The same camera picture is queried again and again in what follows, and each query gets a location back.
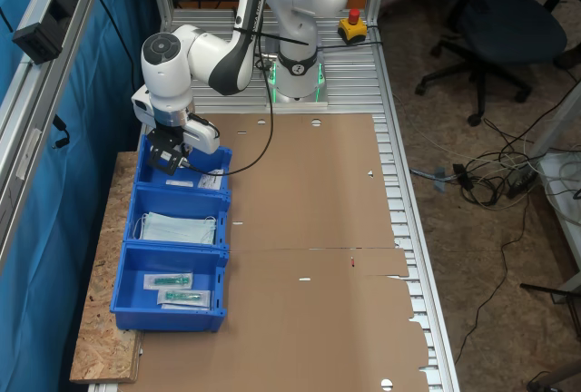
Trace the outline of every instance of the blue bin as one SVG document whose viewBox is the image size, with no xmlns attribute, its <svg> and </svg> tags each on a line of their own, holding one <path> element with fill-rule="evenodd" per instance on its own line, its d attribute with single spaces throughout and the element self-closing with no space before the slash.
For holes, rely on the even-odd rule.
<svg viewBox="0 0 581 392">
<path fill-rule="evenodd" d="M 137 172 L 135 173 L 135 183 L 142 186 L 163 186 L 167 188 L 175 188 L 178 190 L 189 191 L 207 191 L 217 192 L 221 194 L 230 194 L 228 189 L 228 176 L 222 176 L 222 184 L 219 190 L 208 190 L 198 188 L 198 182 L 202 177 L 200 172 L 196 172 L 187 168 L 178 168 L 173 176 L 166 174 L 161 170 L 156 170 L 147 164 L 151 152 L 151 144 L 147 140 L 146 135 L 142 135 L 141 145 L 139 150 L 139 160 L 137 162 Z M 193 149 L 188 157 L 188 162 L 203 172 L 211 172 L 212 170 L 222 169 L 228 172 L 230 167 L 230 160 L 232 159 L 232 150 L 226 147 L 218 147 L 218 150 L 212 154 L 206 154 L 199 150 Z M 167 181 L 190 181 L 192 186 L 177 186 L 168 185 Z"/>
<path fill-rule="evenodd" d="M 224 271 L 228 253 L 124 242 L 111 299 L 117 327 L 139 330 L 218 331 L 226 317 Z M 146 273 L 193 272 L 193 289 L 212 292 L 208 310 L 162 309 L 157 290 L 143 289 Z"/>
<path fill-rule="evenodd" d="M 174 247 L 228 250 L 226 242 L 226 218 L 230 208 L 230 197 L 211 192 L 187 191 L 185 189 L 154 188 L 135 184 L 127 213 L 123 240 L 136 243 L 144 242 L 172 245 Z M 149 212 L 166 217 L 204 220 L 216 219 L 213 244 L 191 244 L 187 242 L 167 242 L 160 240 L 139 240 L 141 233 L 140 218 Z"/>
</svg>

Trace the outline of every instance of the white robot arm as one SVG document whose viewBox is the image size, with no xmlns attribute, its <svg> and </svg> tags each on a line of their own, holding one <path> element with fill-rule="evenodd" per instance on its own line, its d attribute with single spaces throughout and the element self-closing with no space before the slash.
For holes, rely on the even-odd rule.
<svg viewBox="0 0 581 392">
<path fill-rule="evenodd" d="M 279 55 L 291 64 L 302 64 L 301 61 L 310 61 L 316 56 L 317 31 L 312 16 L 334 16 L 347 2 L 267 1 L 279 20 L 281 35 L 308 44 L 281 42 Z M 143 44 L 145 85 L 133 95 L 132 101 L 137 118 L 154 128 L 150 134 L 156 150 L 153 156 L 169 161 L 169 170 L 165 162 L 157 168 L 173 173 L 177 165 L 171 162 L 181 159 L 175 149 L 182 143 L 206 153 L 218 148 L 218 131 L 194 114 L 191 81 L 194 78 L 207 83 L 223 95 L 246 88 L 252 75 L 264 3 L 265 0 L 240 0 L 230 42 L 195 26 L 183 25 L 172 34 L 152 35 Z"/>
</svg>

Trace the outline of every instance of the red button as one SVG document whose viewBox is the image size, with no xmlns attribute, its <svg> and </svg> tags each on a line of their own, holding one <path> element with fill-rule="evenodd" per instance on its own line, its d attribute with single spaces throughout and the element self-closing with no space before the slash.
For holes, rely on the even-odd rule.
<svg viewBox="0 0 581 392">
<path fill-rule="evenodd" d="M 359 9 L 351 9 L 349 11 L 349 18 L 347 21 L 350 23 L 350 25 L 356 25 L 359 21 Z"/>
</svg>

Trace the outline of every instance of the white hole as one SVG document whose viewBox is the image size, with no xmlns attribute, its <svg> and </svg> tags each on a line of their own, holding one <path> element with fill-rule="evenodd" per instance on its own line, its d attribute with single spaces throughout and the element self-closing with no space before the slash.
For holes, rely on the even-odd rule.
<svg viewBox="0 0 581 392">
<path fill-rule="evenodd" d="M 384 378 L 381 380 L 381 388 L 387 392 L 390 392 L 390 390 L 393 388 L 393 383 L 391 383 L 391 380 Z"/>
</svg>

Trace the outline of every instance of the chair base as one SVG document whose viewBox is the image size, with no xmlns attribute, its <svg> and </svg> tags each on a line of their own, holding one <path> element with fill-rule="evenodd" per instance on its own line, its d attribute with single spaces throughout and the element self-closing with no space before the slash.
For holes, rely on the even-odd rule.
<svg viewBox="0 0 581 392">
<path fill-rule="evenodd" d="M 427 90 L 427 83 L 441 79 L 444 77 L 451 76 L 453 74 L 460 74 L 465 72 L 470 72 L 469 80 L 477 85 L 478 93 L 478 111 L 473 113 L 468 117 L 468 124 L 472 127 L 478 126 L 480 124 L 481 118 L 484 115 L 486 107 L 486 75 L 494 74 L 496 77 L 510 82 L 520 88 L 520 91 L 515 96 L 515 101 L 518 103 L 524 103 L 527 97 L 533 91 L 532 88 L 524 83 L 522 80 L 509 73 L 504 68 L 490 64 L 482 61 L 475 54 L 470 52 L 468 49 L 461 47 L 457 44 L 453 44 L 449 41 L 441 40 L 437 45 L 435 45 L 430 54 L 435 57 L 440 57 L 442 55 L 442 48 L 446 48 L 450 52 L 457 54 L 464 59 L 463 63 L 452 65 L 451 67 L 439 70 L 435 73 L 427 74 L 422 79 L 421 82 L 416 87 L 417 95 L 424 95 Z"/>
</svg>

